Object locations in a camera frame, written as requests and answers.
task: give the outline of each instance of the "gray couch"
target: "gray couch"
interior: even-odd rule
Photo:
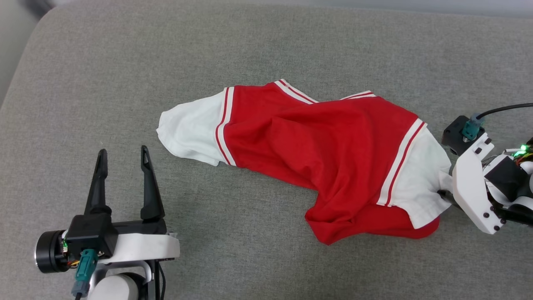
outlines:
[[[145,144],[182,245],[163,263],[167,299],[531,299],[530,228],[491,236],[450,208],[426,239],[363,234],[328,247],[303,217],[314,191],[179,159],[155,129],[177,104],[285,78],[321,101],[373,90],[440,139],[460,114],[532,100],[532,29],[526,19],[171,0],[51,11],[0,110],[0,298],[73,298],[72,272],[35,268],[35,241],[83,211],[101,148],[113,219],[138,219]],[[497,150],[533,136],[532,114],[488,118]]]

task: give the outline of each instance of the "black cable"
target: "black cable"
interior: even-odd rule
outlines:
[[[513,105],[498,107],[498,108],[495,108],[495,109],[488,110],[488,111],[486,111],[484,113],[481,113],[475,118],[479,120],[479,119],[483,118],[486,115],[490,115],[490,114],[497,113],[497,112],[502,112],[504,110],[521,108],[521,107],[532,107],[532,106],[533,106],[533,103],[522,103],[522,104],[513,104]]]
[[[166,289],[165,273],[163,273],[163,268],[161,268],[161,264],[159,262],[157,262],[157,267],[159,268],[159,273],[161,273],[161,296],[159,297],[159,299],[165,300],[165,289]]]

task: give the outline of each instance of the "teal connector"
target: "teal connector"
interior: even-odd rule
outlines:
[[[463,127],[463,131],[461,133],[465,138],[470,140],[475,140],[476,137],[478,137],[479,128],[485,123],[485,118],[482,117],[480,120],[476,119],[476,117],[479,116],[479,113],[475,113],[470,117],[470,120],[468,120]]]
[[[82,256],[79,259],[78,269],[76,270],[74,286],[72,287],[72,295],[82,295],[82,298],[87,297],[89,293],[89,282],[96,270],[96,263],[98,262],[98,253],[94,249],[83,250]]]

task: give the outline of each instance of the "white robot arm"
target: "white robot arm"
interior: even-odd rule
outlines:
[[[144,206],[141,220],[111,221],[106,205],[104,181],[107,152],[99,152],[83,215],[72,219],[68,230],[41,235],[35,249],[35,263],[43,273],[75,269],[72,295],[76,300],[163,300],[165,276],[159,262],[180,256],[180,242],[167,233],[165,210],[146,146],[141,147],[144,172]],[[144,275],[111,269],[142,267]]]
[[[485,160],[494,145],[482,122],[473,139],[464,134],[472,130],[469,122],[475,117],[458,117],[442,136],[442,143],[460,155],[453,169],[453,195],[445,198],[485,233],[496,233],[507,221],[533,226],[533,140],[509,149],[512,155],[504,152]]]

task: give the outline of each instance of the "red stripe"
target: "red stripe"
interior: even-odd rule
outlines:
[[[409,146],[411,146],[411,142],[413,141],[413,139],[416,137],[416,135],[418,134],[420,129],[422,129],[423,126],[424,126],[424,122],[422,122],[422,124],[420,124],[418,129],[415,131],[415,134],[413,134],[413,136],[409,139],[409,142],[407,143],[407,147],[405,147],[405,150],[403,152],[403,156],[401,158],[400,164],[398,165],[398,168],[396,169],[396,173],[394,173],[394,177],[392,177],[391,186],[389,187],[389,197],[387,198],[387,203],[385,204],[386,206],[388,206],[389,203],[391,202],[392,187],[394,186],[394,181],[396,180],[396,177],[398,176],[398,173],[400,172],[401,165],[403,164],[403,161],[405,160],[405,157],[407,156],[407,151],[409,150]]]
[[[281,82],[281,84],[283,84],[284,86],[288,87],[293,93],[295,93],[296,95],[298,95],[298,96],[304,98],[305,100],[307,100],[307,101],[309,101],[309,102],[317,103],[315,100],[309,99],[309,98],[307,98],[306,96],[304,96],[304,95],[298,93],[297,91],[293,90],[293,89],[290,87],[290,85],[285,84],[285,82],[283,82],[283,81],[281,81],[281,80],[280,80],[279,82]]]
[[[216,143],[219,145],[220,152],[222,152],[222,155],[224,155],[226,162],[230,164],[230,161],[228,160],[226,153],[224,153],[224,150],[222,150],[222,146],[220,145],[220,141],[219,141],[219,127],[220,125],[222,125],[222,123],[224,123],[224,119],[226,118],[226,107],[228,106],[228,92],[229,92],[229,88],[226,88],[226,97],[224,98],[224,113],[222,113],[222,120],[220,121],[220,124],[215,129],[215,138],[216,138]]]

